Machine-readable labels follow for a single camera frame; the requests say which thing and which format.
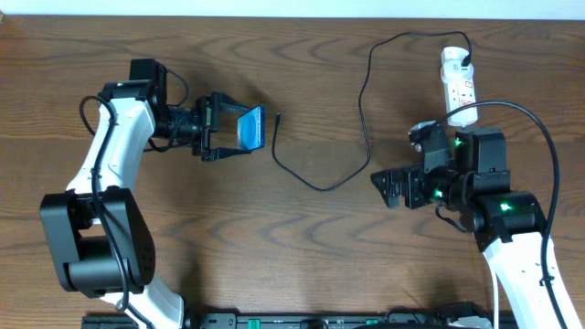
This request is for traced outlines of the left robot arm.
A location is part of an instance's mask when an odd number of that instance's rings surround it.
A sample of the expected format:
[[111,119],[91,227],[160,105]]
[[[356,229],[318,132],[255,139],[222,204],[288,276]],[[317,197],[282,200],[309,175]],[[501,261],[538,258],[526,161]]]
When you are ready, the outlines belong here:
[[265,109],[222,92],[195,105],[167,101],[167,76],[153,58],[132,60],[127,80],[109,82],[80,101],[96,101],[100,119],[85,161],[39,215],[59,284],[101,299],[140,328],[197,328],[184,297],[155,273],[154,239],[133,197],[144,153],[188,146],[204,162],[262,148]]

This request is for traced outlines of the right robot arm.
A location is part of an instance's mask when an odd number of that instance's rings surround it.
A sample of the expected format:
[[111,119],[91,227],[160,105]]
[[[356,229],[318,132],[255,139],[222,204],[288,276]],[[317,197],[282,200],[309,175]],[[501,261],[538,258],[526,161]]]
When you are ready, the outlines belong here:
[[558,270],[554,245],[542,260],[546,225],[537,198],[511,189],[504,134],[494,127],[442,127],[422,139],[421,162],[371,175],[388,207],[436,204],[460,213],[454,226],[474,236],[501,282],[521,328],[581,326]]

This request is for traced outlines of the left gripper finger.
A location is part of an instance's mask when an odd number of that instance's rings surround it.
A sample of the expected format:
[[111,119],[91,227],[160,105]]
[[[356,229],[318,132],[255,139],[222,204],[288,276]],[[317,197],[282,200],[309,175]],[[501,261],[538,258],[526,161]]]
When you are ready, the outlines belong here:
[[245,114],[250,107],[235,101],[228,94],[214,91],[212,93],[212,113],[219,115],[221,112]]
[[215,162],[235,155],[250,154],[248,150],[218,147],[204,150],[201,152],[201,160],[203,162]]

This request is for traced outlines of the blue Galaxy smartphone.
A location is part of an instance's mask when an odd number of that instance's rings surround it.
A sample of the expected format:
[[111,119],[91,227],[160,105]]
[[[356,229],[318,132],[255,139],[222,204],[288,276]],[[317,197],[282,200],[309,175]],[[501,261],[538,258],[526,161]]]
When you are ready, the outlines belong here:
[[238,118],[238,146],[245,151],[263,148],[265,144],[265,109],[263,105]]

